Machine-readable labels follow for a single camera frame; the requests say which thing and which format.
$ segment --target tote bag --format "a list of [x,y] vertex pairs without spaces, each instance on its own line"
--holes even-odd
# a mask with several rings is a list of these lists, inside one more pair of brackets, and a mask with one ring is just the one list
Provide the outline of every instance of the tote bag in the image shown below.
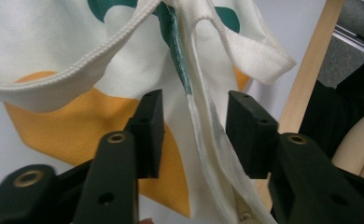
[[162,89],[160,177],[140,194],[200,223],[274,223],[223,126],[228,91],[293,65],[249,0],[0,1],[0,101],[24,144],[81,164]]

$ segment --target white fabric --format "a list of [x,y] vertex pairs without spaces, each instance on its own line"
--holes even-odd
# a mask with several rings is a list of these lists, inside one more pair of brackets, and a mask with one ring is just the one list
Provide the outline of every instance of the white fabric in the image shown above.
[[[78,14],[80,10],[87,10],[84,4],[71,2],[74,1],[63,3],[53,11],[51,9],[58,3],[37,3],[37,6],[29,6],[32,9],[29,12],[26,12],[28,7],[11,9],[13,15],[29,21],[25,23],[24,31],[18,22],[11,21],[9,14],[0,17],[0,24],[5,27],[9,22],[15,25],[13,29],[17,38],[10,43],[14,38],[10,38],[10,32],[0,26],[0,101],[31,111],[48,112],[68,104],[94,85],[107,95],[133,99],[139,99],[146,91],[162,88],[164,118],[181,148],[191,217],[205,223],[239,223],[234,199],[236,191],[253,212],[248,223],[275,223],[259,202],[221,125],[226,116],[227,92],[237,89],[232,72],[234,65],[265,84],[272,83],[294,65],[269,32],[255,4],[246,0],[228,3],[219,0],[167,1],[178,17],[182,54],[192,90],[192,94],[186,95],[168,47],[161,40],[159,25],[151,15],[160,0],[140,0],[136,9],[111,8],[105,16],[105,24],[111,25],[106,27],[96,20],[84,19],[80,28],[76,28],[78,23],[67,23],[59,28],[57,25],[63,25],[70,18],[56,18],[58,21],[52,23],[49,15],[47,21],[41,20],[37,26],[35,17],[29,16],[38,11],[56,14],[64,10],[65,13],[59,14],[67,17],[69,11]],[[7,2],[0,1],[2,4],[8,6]],[[242,27],[240,34],[222,23],[214,4],[236,11]],[[88,27],[93,27],[92,31],[84,30]],[[35,48],[32,49],[28,46],[31,40],[18,38],[30,37],[24,32],[33,30],[36,34],[48,29],[61,29],[60,32],[74,38],[58,46],[57,41],[38,43],[36,40],[42,36],[34,35],[32,44]],[[87,36],[91,32],[98,35]],[[16,52],[21,52],[22,58],[18,58]],[[65,52],[71,55],[62,56]],[[36,55],[41,59],[37,68]],[[60,72],[35,81],[13,83],[23,75],[43,70],[43,67]]]

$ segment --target gray floor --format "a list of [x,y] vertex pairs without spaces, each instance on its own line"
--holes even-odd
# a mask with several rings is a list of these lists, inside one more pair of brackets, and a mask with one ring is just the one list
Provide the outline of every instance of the gray floor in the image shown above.
[[[338,25],[354,34],[364,35],[364,3],[345,0]],[[329,87],[336,87],[364,63],[364,52],[333,37],[322,64],[318,80]]]

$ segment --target white tote bag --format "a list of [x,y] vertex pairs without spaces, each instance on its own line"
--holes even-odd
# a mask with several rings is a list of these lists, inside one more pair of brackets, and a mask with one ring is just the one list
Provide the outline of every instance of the white tote bag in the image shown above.
[[24,144],[78,165],[162,89],[160,177],[140,193],[198,223],[275,223],[222,125],[228,91],[293,65],[251,0],[0,1],[0,101]]

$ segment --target canvas bag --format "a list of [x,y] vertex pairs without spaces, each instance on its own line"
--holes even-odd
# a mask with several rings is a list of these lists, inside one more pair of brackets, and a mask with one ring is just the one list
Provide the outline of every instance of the canvas bag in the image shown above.
[[293,64],[252,1],[0,1],[0,101],[24,143],[80,164],[163,89],[160,178],[140,193],[202,223],[274,223],[222,124],[243,74]]

